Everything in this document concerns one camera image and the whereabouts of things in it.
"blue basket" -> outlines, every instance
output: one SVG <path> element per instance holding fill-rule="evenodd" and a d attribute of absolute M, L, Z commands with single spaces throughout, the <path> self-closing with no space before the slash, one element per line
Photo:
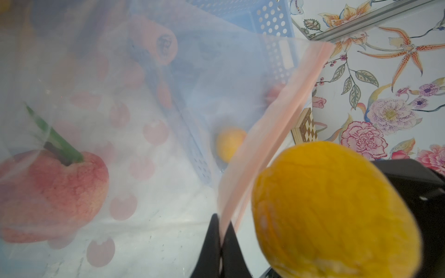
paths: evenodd
<path fill-rule="evenodd" d="M 295 36 L 287 0 L 189 0 L 188 2 L 254 33 Z"/>
<path fill-rule="evenodd" d="M 294 36 L 288 3 L 284 0 L 190 0 L 188 3 L 254 33 L 273 36 Z M 136 7 L 134 12 L 138 12 L 140 8 L 140 6 Z M 149 14 L 149 17 L 151 16 L 152 19 L 159 24 L 168 27 L 169 22 L 167 19 L 157 17 L 156 14 Z M 181 43 L 182 39 L 181 37 L 177 37 L 178 44 Z M 152 92 L 156 92 L 156 87 L 159 82 L 159 67 L 156 68 L 156 62 L 150 57 L 147 51 L 139 49 L 131 42 L 129 43 L 129 52 L 133 59 L 137 61 L 146 72 L 147 86 Z M 270 42 L 267 45 L 265 44 L 264 49 L 259 51 L 262 53 L 261 56 L 265 57 L 265 59 L 261 59 L 262 65 L 267 65 L 275 74 L 272 80 L 264 81 L 265 83 L 263 85 L 276 84 L 280 81 L 287 83 L 293 69 L 286 70 L 281 67 L 280 62 L 282 61 L 282 56 L 279 46 L 274 42 Z M 209 49 L 209 55 L 212 55 L 212 49 Z M 216 165 L 221 172 L 224 171 L 227 165 L 219 160 L 215 153 L 206 153 L 208 151 L 202 147 L 198 127 L 195 124 L 193 116 L 187 112 L 185 103 L 188 94 L 193 91 L 198 74 L 195 74 L 196 71 L 191 63 L 182 59 L 184 56 L 186 55 L 178 54 L 171 62 L 171 65 L 165 66 L 161 70 L 163 80 L 167 82 L 170 87 L 173 102 L 172 109 L 162 109 L 170 127 L 177 138 L 181 140 L 184 150 L 201 181 L 204 184 L 209 184 L 212 181 L 212 173 L 205 157 L 209 157 L 209 155 L 215 157 Z M 294 53 L 292 53 L 292 56 L 294 60 L 296 60 Z M 258 118 L 261 117 L 265 109 L 266 107 L 261 111 L 255 111 L 257 114 L 260 113 L 260 115 L 257 115 Z"/>

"yellow fruit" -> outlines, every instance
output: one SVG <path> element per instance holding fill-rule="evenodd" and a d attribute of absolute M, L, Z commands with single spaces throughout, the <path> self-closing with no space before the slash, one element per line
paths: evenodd
<path fill-rule="evenodd" d="M 421 236 L 386 177 L 331 142 L 283 151 L 252 192 L 255 230 L 284 278 L 411 278 Z"/>
<path fill-rule="evenodd" d="M 238 128 L 223 130 L 216 138 L 216 153 L 222 161 L 229 163 L 236 150 L 243 144 L 247 133 Z"/>

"purple flower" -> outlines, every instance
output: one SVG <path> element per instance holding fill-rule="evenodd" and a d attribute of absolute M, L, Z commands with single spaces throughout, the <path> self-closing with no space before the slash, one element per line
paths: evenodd
<path fill-rule="evenodd" d="M 403 94 L 408 94 L 408 90 L 409 90 L 409 87 L 405 87 L 405 88 L 399 89 L 397 91 L 397 93 L 396 93 L 396 96 L 400 97 Z"/>
<path fill-rule="evenodd" d="M 368 118 L 383 134 L 410 129 L 417 123 L 418 115 L 412 106 L 401 99 L 378 99 L 369 107 Z"/>
<path fill-rule="evenodd" d="M 428 100 L 426 98 L 423 98 L 423 97 L 418 97 L 415 100 L 413 100 L 411 105 L 414 108 L 417 108 L 417 109 L 424 108 L 424 107 L 428 106 Z"/>
<path fill-rule="evenodd" d="M 439 91 L 439 86 L 434 83 L 425 84 L 420 86 L 419 94 L 424 97 L 429 97 L 436 94 Z"/>

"perforated plastic basket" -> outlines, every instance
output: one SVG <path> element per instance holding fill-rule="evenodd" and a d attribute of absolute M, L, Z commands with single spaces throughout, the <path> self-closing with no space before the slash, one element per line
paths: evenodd
<path fill-rule="evenodd" d="M 290 13 L 288 11 L 289 7 L 283 0 L 190 0 L 188 3 L 253 33 L 278 37 L 294 36 Z M 148 14 L 150 19 L 163 26 L 171 28 L 172 31 L 175 32 L 174 27 L 169 25 L 170 23 L 168 19 L 158 17 L 155 13 L 150 14 L 150 10 L 155 9 L 149 6 L 145 6 L 142 9 L 145 10 L 144 12 Z M 141 7 L 137 6 L 130 10 L 138 13 L 140 12 Z M 214 153 L 214 150 L 212 150 L 212 153 L 209 153 L 206 147 L 202 145 L 200 139 L 202 133 L 200 134 L 200 130 L 195 124 L 193 115 L 189 114 L 189 103 L 187 102 L 190 95 L 194 93 L 193 90 L 200 73 L 194 66 L 196 61 L 187 61 L 187 53 L 181 53 L 181 44 L 196 43 L 190 42 L 190 38 L 192 37 L 196 39 L 202 35 L 202 32 L 192 34 L 192 36 L 190 33 L 187 33 L 182 37 L 177 35 L 176 38 L 179 45 L 178 55 L 170 65 L 161 67 L 161 72 L 159 72 L 159 65 L 157 65 L 158 68 L 156 69 L 156 62 L 144 49 L 140 49 L 135 44 L 131 44 L 130 53 L 132 53 L 133 59 L 144 68 L 146 72 L 147 86 L 152 92 L 156 93 L 160 82 L 160 76 L 162 76 L 163 81 L 168 84 L 171 91 L 173 108 L 166 109 L 164 107 L 163 111 L 169 121 L 170 127 L 173 129 L 177 138 L 182 141 L 183 147 L 198 176 L 204 184 L 209 184 L 212 180 L 215 180 L 215 178 L 216 180 L 219 179 L 219 177 L 215 177 L 214 175 L 220 176 L 227 165 L 218 158 Z M 224 43 L 224 40 L 221 40 L 221 37 L 219 36 L 212 37 L 212 34 L 204 34 L 205 39 L 196 39 L 199 41 L 196 48 L 206 52 L 207 55 L 212 58 L 217 55 L 217 48 Z M 236 40 L 237 38 L 228 37 L 228 39 Z M 266 80 L 263 86 L 270 87 L 273 86 L 273 84 L 280 82 L 285 84 L 292 71 L 295 70 L 295 67 L 283 67 L 282 63 L 284 60 L 282 58 L 281 48 L 277 42 L 278 41 L 274 39 L 264 39 L 262 43 L 260 43 L 262 44 L 262 49 L 256 49 L 257 53 L 261 53 L 258 61 L 259 67 L 263 67 L 267 64 L 266 66 L 275 74 L 274 79 Z M 256 44 L 253 44 L 253 47 L 257 48 L 258 45 L 258 42 L 256 42 Z M 292 52 L 295 50 L 290 49 L 289 51 L 296 64 L 297 56 Z M 248 131 L 250 127 L 252 127 L 252 125 L 262 116 L 266 108 L 267 106 L 264 106 L 259 110 L 244 111 L 246 115 L 251 115 L 252 117 L 249 124 L 244 126 L 245 130 Z M 212 169 L 215 169 L 216 167 L 219 169 L 218 173 L 212 171 Z"/>
<path fill-rule="evenodd" d="M 287 0 L 189 0 L 188 2 L 251 32 L 294 37 Z"/>

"transparent plastic bag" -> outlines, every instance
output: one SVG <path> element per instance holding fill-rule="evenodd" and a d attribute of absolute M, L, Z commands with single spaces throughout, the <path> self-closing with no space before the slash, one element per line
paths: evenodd
<path fill-rule="evenodd" d="M 210 216 L 222 235 L 240 221 L 332 50 L 177 0 L 2 17 L 2 277 L 188 277 Z M 227 165 L 228 126 L 247 137 Z"/>

